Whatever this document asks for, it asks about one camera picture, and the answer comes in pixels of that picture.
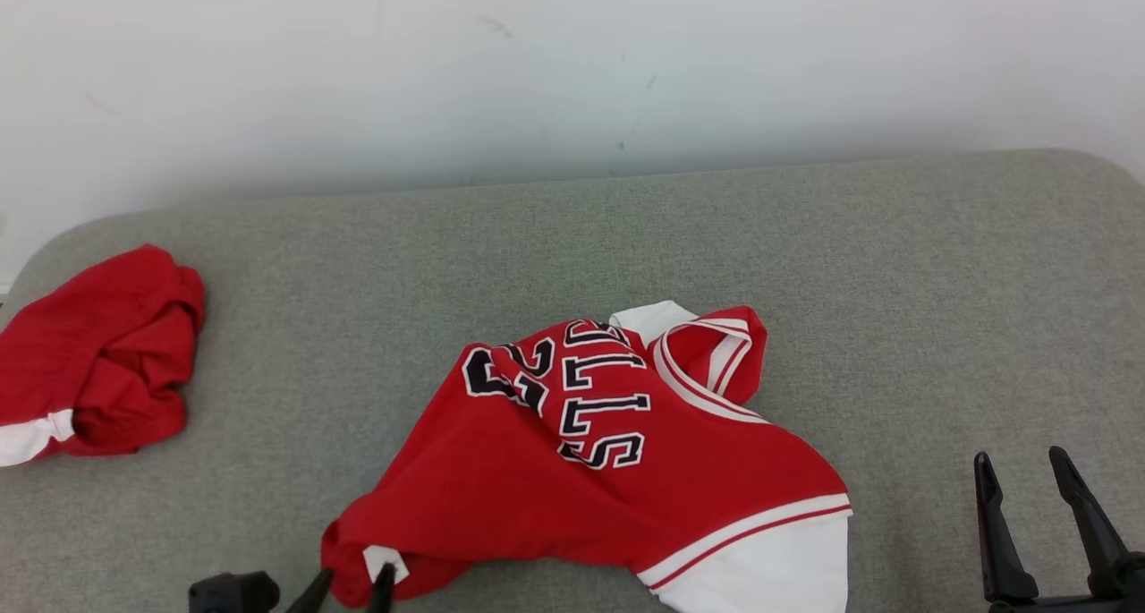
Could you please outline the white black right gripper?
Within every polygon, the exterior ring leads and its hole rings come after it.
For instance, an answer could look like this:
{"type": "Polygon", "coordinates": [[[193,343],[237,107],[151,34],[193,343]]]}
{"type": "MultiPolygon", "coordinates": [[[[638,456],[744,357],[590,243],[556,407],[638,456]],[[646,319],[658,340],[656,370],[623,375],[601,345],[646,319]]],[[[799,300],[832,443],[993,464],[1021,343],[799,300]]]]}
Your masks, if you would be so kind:
{"type": "Polygon", "coordinates": [[[1030,576],[1006,527],[997,472],[989,454],[979,451],[973,459],[979,556],[984,598],[990,612],[1142,612],[1142,553],[1129,552],[1104,508],[1059,446],[1048,450],[1056,486],[1072,509],[1085,552],[1090,574],[1084,596],[1039,598],[1039,586],[1030,576]]]}

